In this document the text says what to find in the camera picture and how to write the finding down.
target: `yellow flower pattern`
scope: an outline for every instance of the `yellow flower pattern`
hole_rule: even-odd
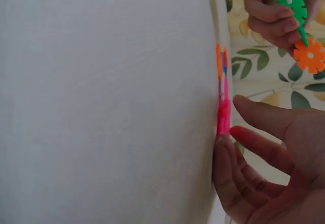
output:
[[[243,0],[228,2],[231,34],[233,90],[254,101],[282,108],[312,107],[325,109],[325,72],[315,75],[303,72],[285,50],[268,43],[248,26],[248,14]],[[325,0],[321,0],[318,14],[308,27],[308,35],[325,45]],[[234,125],[251,127],[235,112]],[[259,132],[278,143],[278,139]],[[280,184],[287,184],[287,175],[268,166],[259,157],[242,149],[244,156],[262,176]],[[227,224],[235,224],[227,219]]]

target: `snowflake building block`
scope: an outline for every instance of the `snowflake building block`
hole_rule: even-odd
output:
[[[308,38],[307,41],[308,47],[301,41],[296,44],[294,58],[297,65],[301,70],[308,68],[311,74],[322,72],[325,69],[325,53],[322,51],[324,47],[318,41],[314,43],[312,38]]]
[[[308,16],[305,2],[303,0],[292,0],[291,4],[289,4],[287,0],[278,0],[278,2],[282,5],[290,7],[293,10],[294,17],[298,20],[300,24],[298,32],[301,35],[301,40],[303,41],[305,46],[308,47],[307,34],[304,29],[304,24]]]

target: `white pillow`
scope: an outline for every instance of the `white pillow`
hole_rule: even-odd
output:
[[[0,222],[207,223],[209,0],[1,0],[0,13]]]

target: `orange toy piece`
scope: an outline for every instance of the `orange toy piece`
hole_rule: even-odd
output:
[[[308,47],[302,41],[296,44],[294,58],[301,70],[308,68],[309,73],[316,74],[325,69],[325,53],[322,51],[324,47],[318,41],[314,43],[311,38],[307,40]]]

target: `green gear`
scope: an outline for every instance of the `green gear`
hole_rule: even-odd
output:
[[[294,17],[299,21],[300,25],[304,25],[308,13],[306,4],[303,0],[292,0],[291,4],[288,4],[287,0],[278,0],[278,2],[284,6],[290,7],[294,12]]]
[[[308,16],[308,12],[306,9],[306,4],[304,0],[292,0],[292,3],[289,4],[287,0],[277,0],[280,4],[290,7],[294,12],[294,17],[298,20],[300,27],[298,28],[298,32],[301,35],[301,40],[308,47],[307,34],[304,29],[304,24],[306,22],[306,18]]]

